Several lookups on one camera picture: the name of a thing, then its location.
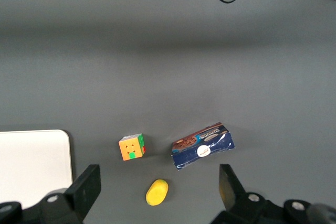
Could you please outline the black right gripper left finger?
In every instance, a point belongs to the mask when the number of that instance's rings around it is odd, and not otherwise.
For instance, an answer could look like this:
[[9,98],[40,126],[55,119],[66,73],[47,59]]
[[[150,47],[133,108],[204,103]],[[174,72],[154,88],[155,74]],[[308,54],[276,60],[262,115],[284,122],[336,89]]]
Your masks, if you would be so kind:
[[40,202],[40,222],[83,223],[100,192],[100,166],[89,165],[64,193],[50,194]]

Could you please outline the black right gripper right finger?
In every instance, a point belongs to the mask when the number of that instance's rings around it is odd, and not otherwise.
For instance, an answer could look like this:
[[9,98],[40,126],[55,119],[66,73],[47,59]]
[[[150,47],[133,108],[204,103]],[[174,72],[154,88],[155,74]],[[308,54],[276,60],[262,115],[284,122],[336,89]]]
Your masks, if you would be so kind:
[[245,191],[228,164],[219,166],[219,194],[225,207],[218,215],[219,223],[285,223],[282,208]]

